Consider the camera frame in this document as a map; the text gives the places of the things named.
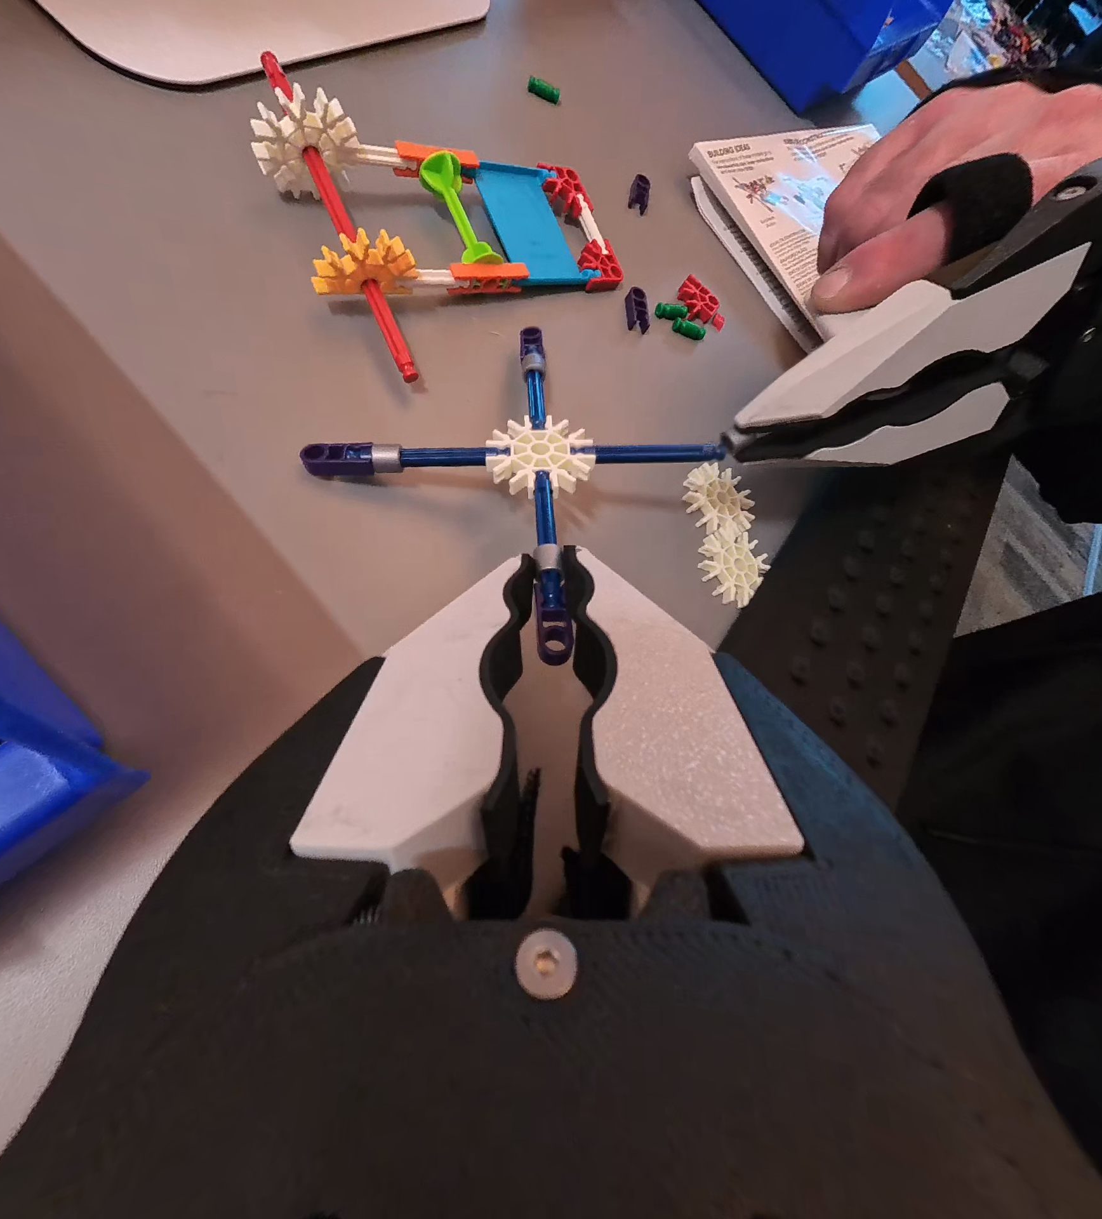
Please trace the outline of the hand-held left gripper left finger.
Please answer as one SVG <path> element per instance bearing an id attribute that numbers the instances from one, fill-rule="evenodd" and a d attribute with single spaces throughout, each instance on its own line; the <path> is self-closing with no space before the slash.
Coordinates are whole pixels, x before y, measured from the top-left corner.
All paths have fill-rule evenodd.
<path id="1" fill-rule="evenodd" d="M 531 557 L 508 559 L 385 653 L 294 855 L 426 872 L 473 919 L 525 912 L 540 780 L 520 784 L 504 699 L 523 672 L 536 576 Z"/>

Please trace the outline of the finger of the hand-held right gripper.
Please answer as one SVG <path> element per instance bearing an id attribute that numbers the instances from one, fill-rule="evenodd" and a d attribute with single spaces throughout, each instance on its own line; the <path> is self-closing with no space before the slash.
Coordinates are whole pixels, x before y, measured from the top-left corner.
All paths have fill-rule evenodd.
<path id="1" fill-rule="evenodd" d="M 855 313 L 831 338 L 752 399 L 734 430 L 831 420 L 864 394 L 897 389 L 942 359 L 989 355 L 1024 340 L 1073 287 L 1091 243 L 955 299 L 917 281 Z"/>
<path id="2" fill-rule="evenodd" d="M 876 393 L 829 418 L 733 430 L 732 455 L 746 465 L 900 465 L 994 430 L 1010 400 L 1010 392 L 998 381 L 952 380 Z"/>

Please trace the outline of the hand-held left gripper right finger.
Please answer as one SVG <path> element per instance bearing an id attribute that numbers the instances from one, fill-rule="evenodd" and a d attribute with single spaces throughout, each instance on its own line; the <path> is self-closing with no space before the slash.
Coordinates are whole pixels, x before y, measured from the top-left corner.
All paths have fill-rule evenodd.
<path id="1" fill-rule="evenodd" d="M 626 919 L 663 875 L 800 856 L 805 840 L 714 651 L 573 549 L 573 917 Z"/>

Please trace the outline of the small white snowflake connector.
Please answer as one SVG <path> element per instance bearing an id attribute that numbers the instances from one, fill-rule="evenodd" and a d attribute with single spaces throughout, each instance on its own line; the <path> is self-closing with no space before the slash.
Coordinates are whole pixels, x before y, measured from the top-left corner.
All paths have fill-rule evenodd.
<path id="1" fill-rule="evenodd" d="M 583 430 L 570 431 L 567 420 L 509 420 L 487 441 L 485 468 L 495 484 L 506 483 L 511 496 L 526 492 L 534 500 L 540 475 L 546 475 L 553 498 L 574 494 L 579 482 L 589 480 L 598 458 Z"/>

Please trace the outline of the person's right hand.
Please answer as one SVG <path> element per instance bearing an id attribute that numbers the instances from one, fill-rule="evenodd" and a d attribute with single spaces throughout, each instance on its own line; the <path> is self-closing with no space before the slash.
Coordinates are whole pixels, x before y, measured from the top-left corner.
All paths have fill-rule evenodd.
<path id="1" fill-rule="evenodd" d="M 1060 93 L 1013 82 L 947 91 L 872 145 L 832 193 L 818 247 L 819 314 L 870 309 L 955 261 L 959 207 L 912 214 L 939 174 L 1013 154 L 1030 169 L 1036 204 L 1067 176 L 1102 158 L 1102 86 Z"/>

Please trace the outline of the white printed paper booklet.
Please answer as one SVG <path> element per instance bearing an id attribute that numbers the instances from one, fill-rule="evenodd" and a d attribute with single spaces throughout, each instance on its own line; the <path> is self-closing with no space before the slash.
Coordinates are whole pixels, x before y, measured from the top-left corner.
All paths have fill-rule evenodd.
<path id="1" fill-rule="evenodd" d="M 772 268 L 757 252 L 757 248 L 742 233 L 737 223 L 728 216 L 716 197 L 699 176 L 691 177 L 690 190 L 696 210 L 704 223 L 734 263 L 742 270 L 748 282 L 753 285 L 758 296 L 777 322 L 789 332 L 805 353 L 819 347 L 823 343 L 823 338 L 819 336 L 818 329 L 798 306 Z"/>

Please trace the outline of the large white snowflake connector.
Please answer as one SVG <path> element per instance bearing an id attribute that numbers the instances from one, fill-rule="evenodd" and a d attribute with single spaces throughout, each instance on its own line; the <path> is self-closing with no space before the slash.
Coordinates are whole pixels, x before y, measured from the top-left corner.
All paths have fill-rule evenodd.
<path id="1" fill-rule="evenodd" d="M 699 516 L 696 526 L 707 536 L 733 540 L 749 533 L 756 521 L 754 502 L 740 483 L 740 475 L 718 463 L 697 465 L 683 480 L 686 510 Z"/>
<path id="2" fill-rule="evenodd" d="M 746 609 L 771 569 L 766 554 L 757 553 L 758 541 L 748 530 L 724 526 L 706 535 L 697 564 L 704 582 L 714 582 L 714 597 L 724 605 Z"/>

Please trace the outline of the illustrated instruction booklet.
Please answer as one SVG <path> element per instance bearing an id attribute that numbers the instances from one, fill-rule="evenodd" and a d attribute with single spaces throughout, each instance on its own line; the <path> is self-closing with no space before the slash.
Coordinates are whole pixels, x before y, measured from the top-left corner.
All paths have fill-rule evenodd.
<path id="1" fill-rule="evenodd" d="M 773 282 L 813 324 L 827 204 L 880 139 L 871 125 L 700 141 L 688 160 Z"/>

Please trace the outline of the blue plastic bin with tag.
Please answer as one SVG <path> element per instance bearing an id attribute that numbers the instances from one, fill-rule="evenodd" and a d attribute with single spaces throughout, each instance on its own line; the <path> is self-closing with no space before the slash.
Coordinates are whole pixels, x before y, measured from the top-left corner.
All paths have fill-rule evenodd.
<path id="1" fill-rule="evenodd" d="M 148 780 L 0 620 L 0 887 Z"/>

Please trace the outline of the person's black clothing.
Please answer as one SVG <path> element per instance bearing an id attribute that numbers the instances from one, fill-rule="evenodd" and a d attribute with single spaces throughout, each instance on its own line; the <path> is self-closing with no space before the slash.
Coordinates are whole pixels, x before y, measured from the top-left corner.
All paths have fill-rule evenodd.
<path id="1" fill-rule="evenodd" d="M 1102 1176 L 1102 592 L 955 642 L 897 814 Z"/>

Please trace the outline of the colourful toy car frame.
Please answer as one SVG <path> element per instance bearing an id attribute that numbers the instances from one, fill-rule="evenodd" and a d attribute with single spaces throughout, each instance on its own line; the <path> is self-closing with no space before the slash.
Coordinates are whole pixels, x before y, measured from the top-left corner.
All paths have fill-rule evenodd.
<path id="1" fill-rule="evenodd" d="M 335 235 L 335 246 L 314 260 L 313 289 L 327 301 L 365 300 L 405 384 L 415 384 L 421 373 L 393 298 L 497 298 L 544 289 L 598 294 L 624 282 L 573 168 L 483 160 L 471 150 L 404 140 L 370 144 L 338 100 L 323 89 L 308 96 L 272 51 L 261 54 L 259 65 L 280 110 L 257 106 L 254 159 L 281 196 L 320 204 Z M 346 191 L 349 173 L 362 169 L 417 182 L 446 211 L 462 246 L 450 267 L 423 267 L 398 235 L 382 229 L 371 237 L 353 223 Z"/>

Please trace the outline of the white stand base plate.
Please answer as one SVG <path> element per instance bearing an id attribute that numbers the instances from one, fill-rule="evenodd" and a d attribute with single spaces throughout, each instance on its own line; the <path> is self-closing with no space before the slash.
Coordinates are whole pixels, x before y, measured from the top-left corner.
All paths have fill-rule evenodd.
<path id="1" fill-rule="evenodd" d="M 88 54 L 131 78 L 205 87 L 483 22 L 489 2 L 40 2 Z"/>

